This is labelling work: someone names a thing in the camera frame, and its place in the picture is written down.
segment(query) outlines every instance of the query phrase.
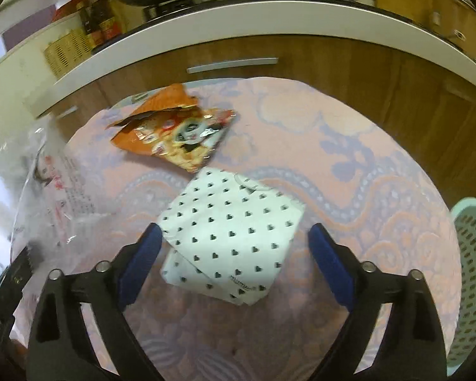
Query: floral tablecloth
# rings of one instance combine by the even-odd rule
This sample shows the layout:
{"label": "floral tablecloth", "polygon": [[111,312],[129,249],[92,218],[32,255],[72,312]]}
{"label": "floral tablecloth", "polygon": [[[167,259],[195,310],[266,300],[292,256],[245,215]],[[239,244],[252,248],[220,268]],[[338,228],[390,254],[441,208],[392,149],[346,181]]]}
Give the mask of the floral tablecloth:
{"label": "floral tablecloth", "polygon": [[[431,180],[389,135],[296,81],[258,77],[188,91],[203,108],[238,113],[212,166],[263,181],[307,209],[272,290],[253,306],[167,285],[159,274],[168,247],[163,248],[125,317],[167,381],[309,377],[347,316],[307,248],[306,232],[316,222],[384,272],[423,271],[449,348],[461,285],[453,223]],[[69,142],[88,175],[120,208],[82,269],[135,242],[191,179],[161,159],[136,156],[109,142],[116,129],[104,128],[131,108],[97,113]],[[386,318],[387,308],[360,368],[372,363]],[[103,364],[112,367],[104,349],[97,349]]]}

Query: brown container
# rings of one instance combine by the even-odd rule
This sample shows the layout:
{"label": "brown container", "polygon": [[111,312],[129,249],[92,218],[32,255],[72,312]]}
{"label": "brown container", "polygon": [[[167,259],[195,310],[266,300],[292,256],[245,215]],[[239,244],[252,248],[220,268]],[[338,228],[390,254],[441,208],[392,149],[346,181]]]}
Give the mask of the brown container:
{"label": "brown container", "polygon": [[432,0],[430,29],[476,60],[476,10],[467,0]]}

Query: orange snack bag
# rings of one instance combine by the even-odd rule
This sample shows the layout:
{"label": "orange snack bag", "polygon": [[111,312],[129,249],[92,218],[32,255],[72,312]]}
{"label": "orange snack bag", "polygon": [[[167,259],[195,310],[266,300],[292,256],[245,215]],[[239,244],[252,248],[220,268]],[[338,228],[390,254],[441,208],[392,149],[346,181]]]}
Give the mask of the orange snack bag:
{"label": "orange snack bag", "polygon": [[202,110],[181,84],[171,85],[110,125],[124,126],[111,142],[136,154],[157,155],[194,173],[215,150],[234,116],[233,110]]}

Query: round table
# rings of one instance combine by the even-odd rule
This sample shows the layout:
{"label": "round table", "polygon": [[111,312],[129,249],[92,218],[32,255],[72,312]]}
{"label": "round table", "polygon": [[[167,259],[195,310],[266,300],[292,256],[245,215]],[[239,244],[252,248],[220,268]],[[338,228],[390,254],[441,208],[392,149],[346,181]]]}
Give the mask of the round table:
{"label": "round table", "polygon": [[[270,293],[235,306],[166,284],[163,250],[125,317],[166,381],[305,380],[335,340],[347,311],[311,258],[307,230],[321,222],[334,239],[384,272],[420,269],[437,304],[447,349],[460,302],[460,255],[451,216],[420,166],[375,124],[304,83],[257,77],[188,90],[203,108],[237,118],[210,162],[297,197],[307,205]],[[69,142],[87,175],[118,205],[79,270],[136,241],[191,175],[110,143],[112,121],[134,106],[97,113]],[[384,308],[359,369],[371,365]],[[90,333],[96,330],[89,325]],[[112,364],[97,346],[99,359]]]}

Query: silver rivet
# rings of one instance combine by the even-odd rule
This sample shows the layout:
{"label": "silver rivet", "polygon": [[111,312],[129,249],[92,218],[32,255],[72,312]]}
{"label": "silver rivet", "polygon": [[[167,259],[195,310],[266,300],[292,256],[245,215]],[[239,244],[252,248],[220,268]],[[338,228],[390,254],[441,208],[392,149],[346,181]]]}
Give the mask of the silver rivet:
{"label": "silver rivet", "polygon": [[49,279],[52,281],[56,281],[58,278],[61,278],[63,275],[63,272],[60,271],[59,269],[53,269],[51,272],[49,272]]}
{"label": "silver rivet", "polygon": [[376,266],[370,261],[363,262],[361,267],[365,272],[374,272],[377,269]]}
{"label": "silver rivet", "polygon": [[416,279],[417,281],[419,280],[422,280],[423,279],[423,274],[421,271],[418,271],[417,269],[413,269],[411,272],[410,272],[411,276]]}
{"label": "silver rivet", "polygon": [[97,272],[105,272],[111,267],[111,262],[109,261],[100,261],[97,265],[95,265],[95,269]]}

